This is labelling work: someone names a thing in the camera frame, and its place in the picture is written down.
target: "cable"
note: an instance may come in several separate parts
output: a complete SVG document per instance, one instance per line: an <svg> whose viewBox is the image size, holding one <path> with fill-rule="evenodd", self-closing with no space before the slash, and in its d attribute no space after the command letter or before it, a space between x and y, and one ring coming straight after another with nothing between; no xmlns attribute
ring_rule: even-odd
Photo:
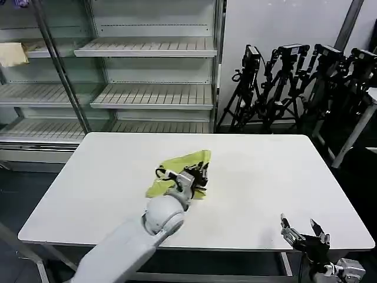
<svg viewBox="0 0 377 283"><path fill-rule="evenodd" d="M266 69L266 62L264 61L264 58L262 56L262 53L260 53L259 49L255 46L255 49L257 49L258 53L260 54L260 57L262 58L264 69Z"/></svg>
<svg viewBox="0 0 377 283"><path fill-rule="evenodd" d="M302 280L302 269L304 266L304 258L305 258L305 254L302 253L301 260L300 260L300 269L299 269L299 283L301 283L301 280Z"/></svg>

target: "metal table frame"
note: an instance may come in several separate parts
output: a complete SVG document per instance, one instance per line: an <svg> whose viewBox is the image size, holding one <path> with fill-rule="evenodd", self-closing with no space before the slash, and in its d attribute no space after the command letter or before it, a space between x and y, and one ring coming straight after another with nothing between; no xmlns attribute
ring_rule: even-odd
<svg viewBox="0 0 377 283"><path fill-rule="evenodd" d="M365 110L364 114L360 118L359 122L355 126L353 132L348 137L347 141L343 145L338 155L335 156L335 154L331 151L331 149L329 149L329 155L331 159L333 160L333 163L331 164L331 166L334 168L339 168L340 164L342 164L346 153L353 147L353 145L359 138L360 134L363 132L366 125L369 123L373 114L377 110L377 88L370 88L368 94L371 100L371 104ZM322 143L322 145L325 145L326 142L319 133L322 127L322 124L323 122L318 122L318 124L316 125L316 128L313 131L312 137L318 139Z"/></svg>

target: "tripod leg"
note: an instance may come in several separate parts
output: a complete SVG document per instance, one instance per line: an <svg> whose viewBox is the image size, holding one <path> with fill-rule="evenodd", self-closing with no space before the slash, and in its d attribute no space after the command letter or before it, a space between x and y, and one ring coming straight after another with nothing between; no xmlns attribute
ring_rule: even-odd
<svg viewBox="0 0 377 283"><path fill-rule="evenodd" d="M221 124L223 123L225 117L226 117L226 114L228 114L230 112L230 108L232 107L232 104L234 102L234 99L236 98L238 92L239 92L239 88L240 88L240 83L237 85L231 99L229 100L228 102L228 105L224 108L224 112L223 112L223 115L221 116L221 119L219 121L219 123L217 124L217 127L216 127L216 131L219 131L220 130L220 126Z"/></svg>
<svg viewBox="0 0 377 283"><path fill-rule="evenodd" d="M239 117L240 117L240 112L241 112L241 109L240 109L241 102L242 102L242 97L239 96L238 97L238 101L237 101L237 106L236 106L236 109L234 111L234 116L233 116L233 119L232 119L232 123L230 124L230 131L234 130L234 125L236 124L236 120L239 122Z"/></svg>

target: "white shelf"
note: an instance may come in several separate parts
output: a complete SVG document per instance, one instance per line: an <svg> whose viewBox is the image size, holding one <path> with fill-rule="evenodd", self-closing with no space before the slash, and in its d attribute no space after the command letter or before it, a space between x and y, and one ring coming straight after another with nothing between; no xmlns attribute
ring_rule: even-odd
<svg viewBox="0 0 377 283"><path fill-rule="evenodd" d="M84 136L77 119L22 119L0 130L0 142L77 143Z"/></svg>
<svg viewBox="0 0 377 283"><path fill-rule="evenodd" d="M109 84L92 108L211 110L209 84Z"/></svg>
<svg viewBox="0 0 377 283"><path fill-rule="evenodd" d="M82 106L89 104L98 94L98 84L74 84ZM72 105L62 84L5 84L0 85L0 107L59 107Z"/></svg>
<svg viewBox="0 0 377 283"><path fill-rule="evenodd" d="M117 121L117 133L209 133L208 122Z"/></svg>
<svg viewBox="0 0 377 283"><path fill-rule="evenodd" d="M44 40L21 41L26 48L28 58L50 58L50 54ZM61 57L73 57L74 50L83 45L83 39L58 38L55 40L56 46Z"/></svg>
<svg viewBox="0 0 377 283"><path fill-rule="evenodd" d="M212 37L96 38L77 57L214 57Z"/></svg>

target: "yellow towel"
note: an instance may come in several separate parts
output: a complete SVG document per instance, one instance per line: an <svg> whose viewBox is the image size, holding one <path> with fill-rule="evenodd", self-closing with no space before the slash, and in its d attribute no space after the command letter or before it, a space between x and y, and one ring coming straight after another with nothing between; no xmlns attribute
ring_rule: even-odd
<svg viewBox="0 0 377 283"><path fill-rule="evenodd" d="M13 67L25 63L29 60L20 42L0 43L0 65Z"/></svg>
<svg viewBox="0 0 377 283"><path fill-rule="evenodd" d="M199 152L195 152L192 154L188 154L185 156L173 158L166 160L161 163L160 167L165 169L172 170L176 173L180 173L186 166L196 165L199 162L203 162L203 164L207 164L211 159L211 151L210 150L201 150ZM166 193L167 189L174 185L174 181L162 181L159 178L156 178L147 191L147 198L154 198L155 196L161 196ZM202 199L205 197L205 193L202 191L195 191L194 198L195 199Z"/></svg>

